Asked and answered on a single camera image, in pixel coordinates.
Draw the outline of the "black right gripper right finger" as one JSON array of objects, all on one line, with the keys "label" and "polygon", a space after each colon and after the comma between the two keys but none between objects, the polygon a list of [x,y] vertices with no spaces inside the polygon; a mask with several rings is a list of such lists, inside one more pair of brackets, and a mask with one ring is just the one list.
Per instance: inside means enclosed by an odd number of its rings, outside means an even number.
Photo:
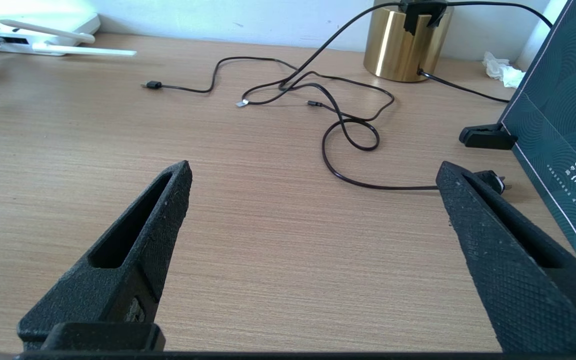
[{"label": "black right gripper right finger", "polygon": [[505,353],[576,353],[576,258],[501,196],[496,174],[452,162],[436,184]]}]

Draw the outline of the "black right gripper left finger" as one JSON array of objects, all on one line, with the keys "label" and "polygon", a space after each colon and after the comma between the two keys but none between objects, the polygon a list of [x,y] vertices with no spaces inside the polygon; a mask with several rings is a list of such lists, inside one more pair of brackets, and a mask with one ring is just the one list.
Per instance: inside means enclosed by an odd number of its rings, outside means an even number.
[{"label": "black right gripper left finger", "polygon": [[26,351],[61,323],[154,321],[192,180],[187,161],[154,178],[18,322]]}]

